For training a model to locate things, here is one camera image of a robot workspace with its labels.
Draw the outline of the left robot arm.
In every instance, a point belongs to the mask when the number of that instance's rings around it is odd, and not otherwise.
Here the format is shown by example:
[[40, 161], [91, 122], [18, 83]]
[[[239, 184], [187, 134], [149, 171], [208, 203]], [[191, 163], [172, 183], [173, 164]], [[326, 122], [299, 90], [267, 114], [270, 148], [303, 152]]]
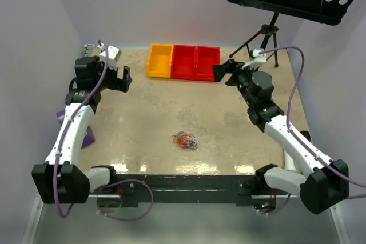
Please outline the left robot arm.
[[65, 98], [65, 115], [57, 140], [43, 164], [34, 165], [31, 175], [45, 204], [85, 203], [89, 194], [100, 188], [106, 194], [118, 189], [115, 169], [94, 166], [83, 172], [79, 155], [87, 128], [95, 115], [105, 89], [128, 92], [130, 69], [123, 67], [122, 78], [112, 60], [82, 57], [75, 61], [75, 78]]

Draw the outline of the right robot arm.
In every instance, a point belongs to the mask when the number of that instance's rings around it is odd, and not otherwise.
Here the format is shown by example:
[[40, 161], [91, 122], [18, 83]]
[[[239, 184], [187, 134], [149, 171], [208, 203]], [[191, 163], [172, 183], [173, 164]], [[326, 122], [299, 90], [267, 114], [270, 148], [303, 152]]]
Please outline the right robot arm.
[[213, 78], [220, 82], [226, 74], [227, 86], [235, 86], [248, 105], [250, 121], [276, 141], [301, 173], [266, 165], [256, 171], [254, 192], [268, 194], [273, 189], [299, 197], [313, 214], [320, 214], [349, 197], [348, 165], [332, 160], [308, 141], [289, 121], [272, 99], [272, 77], [263, 71], [249, 69], [233, 59], [212, 65]]

